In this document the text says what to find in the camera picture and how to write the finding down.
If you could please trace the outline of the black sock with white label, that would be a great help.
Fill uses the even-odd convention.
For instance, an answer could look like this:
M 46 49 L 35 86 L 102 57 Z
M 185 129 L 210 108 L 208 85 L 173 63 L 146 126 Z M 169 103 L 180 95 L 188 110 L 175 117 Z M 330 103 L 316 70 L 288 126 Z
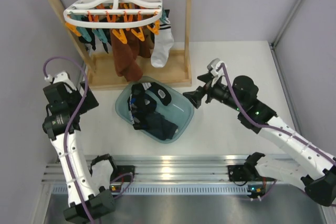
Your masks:
M 168 90 L 162 85 L 156 82 L 148 82 L 148 90 L 154 93 L 164 106 L 168 106 L 171 103 L 172 97 Z

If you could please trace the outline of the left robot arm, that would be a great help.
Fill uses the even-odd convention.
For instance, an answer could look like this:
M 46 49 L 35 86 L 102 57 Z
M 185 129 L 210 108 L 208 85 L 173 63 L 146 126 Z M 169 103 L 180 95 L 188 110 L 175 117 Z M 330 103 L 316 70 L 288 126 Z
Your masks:
M 110 154 L 97 156 L 87 164 L 80 143 L 80 116 L 99 103 L 88 86 L 81 83 L 81 93 L 67 72 L 46 75 L 49 85 L 43 92 L 48 100 L 43 131 L 54 147 L 65 176 L 68 189 L 66 221 L 95 223 L 115 210 L 111 182 L 123 177 Z

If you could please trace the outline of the white plastic clip hanger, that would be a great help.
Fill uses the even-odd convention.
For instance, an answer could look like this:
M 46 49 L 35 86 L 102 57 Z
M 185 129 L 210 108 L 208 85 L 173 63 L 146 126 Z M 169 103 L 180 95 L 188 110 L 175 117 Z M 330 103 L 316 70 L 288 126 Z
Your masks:
M 163 0 L 78 0 L 63 12 L 67 23 L 80 28 L 128 29 L 146 27 L 158 34 Z

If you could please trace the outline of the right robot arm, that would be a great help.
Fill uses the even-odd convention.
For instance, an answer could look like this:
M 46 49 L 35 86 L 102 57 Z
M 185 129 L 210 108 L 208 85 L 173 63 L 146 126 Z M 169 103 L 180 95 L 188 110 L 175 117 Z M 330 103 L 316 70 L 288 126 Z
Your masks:
M 238 111 L 237 118 L 245 128 L 274 143 L 295 161 L 288 163 L 254 152 L 243 164 L 248 181 L 262 177 L 280 180 L 304 191 L 322 206 L 335 206 L 335 157 L 317 149 L 259 101 L 259 89 L 250 77 L 238 76 L 230 87 L 220 81 L 212 84 L 209 73 L 198 80 L 205 84 L 183 93 L 195 108 L 206 98 L 206 103 L 216 100 Z

